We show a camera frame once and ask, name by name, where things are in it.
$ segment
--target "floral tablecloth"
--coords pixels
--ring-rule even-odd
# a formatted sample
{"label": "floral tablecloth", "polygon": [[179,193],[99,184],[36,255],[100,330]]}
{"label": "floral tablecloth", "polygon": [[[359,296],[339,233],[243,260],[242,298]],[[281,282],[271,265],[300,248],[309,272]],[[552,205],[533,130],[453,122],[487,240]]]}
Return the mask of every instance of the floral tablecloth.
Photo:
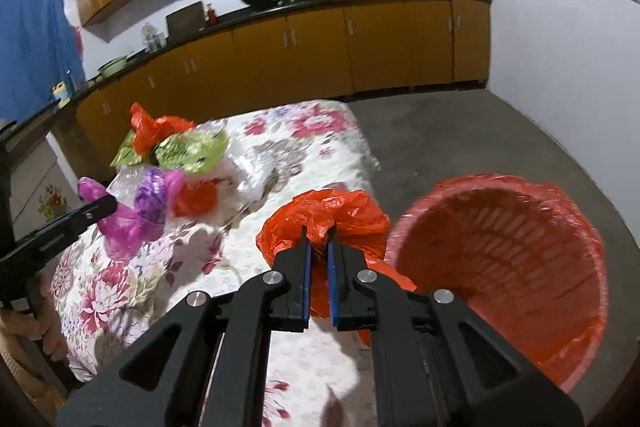
{"label": "floral tablecloth", "polygon": [[[370,191],[375,158],[346,105],[303,102],[234,116],[227,132],[276,160],[268,196],[225,232],[193,221],[143,246],[128,263],[111,261],[96,226],[62,255],[51,283],[69,360],[91,379],[188,293],[235,291],[269,269],[255,246],[265,220],[294,196],[340,187]],[[118,197],[114,187],[110,191]],[[305,333],[274,332],[264,427],[376,425],[370,353],[357,335],[312,319]]]}

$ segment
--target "blue towel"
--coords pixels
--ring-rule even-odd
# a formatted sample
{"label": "blue towel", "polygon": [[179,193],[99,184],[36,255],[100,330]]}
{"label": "blue towel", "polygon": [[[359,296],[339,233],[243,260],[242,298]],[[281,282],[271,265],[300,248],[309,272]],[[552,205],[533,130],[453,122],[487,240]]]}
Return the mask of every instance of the blue towel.
{"label": "blue towel", "polygon": [[0,0],[0,118],[27,120],[52,99],[51,87],[85,81],[63,0]]}

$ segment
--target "orange plastic bag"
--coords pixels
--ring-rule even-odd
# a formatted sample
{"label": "orange plastic bag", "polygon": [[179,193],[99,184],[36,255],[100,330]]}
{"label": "orange plastic bag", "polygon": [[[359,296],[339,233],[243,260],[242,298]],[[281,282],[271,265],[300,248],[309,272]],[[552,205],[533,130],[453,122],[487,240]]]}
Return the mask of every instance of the orange plastic bag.
{"label": "orange plastic bag", "polygon": [[195,125],[192,121],[178,116],[162,116],[154,120],[138,102],[135,102],[131,106],[131,126],[136,132],[133,150],[141,156],[146,156],[162,140],[172,134],[193,129]]}
{"label": "orange plastic bag", "polygon": [[174,215],[203,216],[212,211],[218,204],[218,190],[213,180],[183,185],[174,200]]}
{"label": "orange plastic bag", "polygon": [[310,288],[314,317],[329,316],[324,250],[327,232],[334,225],[340,242],[362,250],[370,269],[391,277],[405,290],[415,290],[411,279],[382,261],[390,220],[371,196],[362,190],[310,190],[293,198],[267,219],[255,242],[265,261],[273,266],[276,254],[297,245],[302,227],[306,226],[306,237],[314,247]]}

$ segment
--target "person's arm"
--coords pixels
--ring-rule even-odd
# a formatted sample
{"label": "person's arm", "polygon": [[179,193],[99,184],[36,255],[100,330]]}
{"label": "person's arm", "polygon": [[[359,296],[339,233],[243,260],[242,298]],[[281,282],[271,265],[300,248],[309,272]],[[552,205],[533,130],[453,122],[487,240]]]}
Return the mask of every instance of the person's arm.
{"label": "person's arm", "polygon": [[12,335],[42,335],[42,347],[51,360],[62,360],[66,357],[67,346],[60,317],[53,304],[53,297],[49,293],[49,284],[42,277],[40,279],[40,293],[45,301],[37,319],[33,315],[24,315],[14,310],[0,308],[0,328]]}

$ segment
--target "concrete floor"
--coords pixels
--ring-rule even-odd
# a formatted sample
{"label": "concrete floor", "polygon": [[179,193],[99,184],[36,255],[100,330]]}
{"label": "concrete floor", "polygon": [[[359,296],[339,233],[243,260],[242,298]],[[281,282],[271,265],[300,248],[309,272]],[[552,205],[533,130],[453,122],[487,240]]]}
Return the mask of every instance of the concrete floor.
{"label": "concrete floor", "polygon": [[571,393],[590,420],[634,361],[640,335],[640,255],[609,200],[553,140],[488,90],[414,92],[349,106],[380,160],[373,187],[394,222],[437,181],[496,172],[558,185],[596,226],[607,252],[608,325]]}

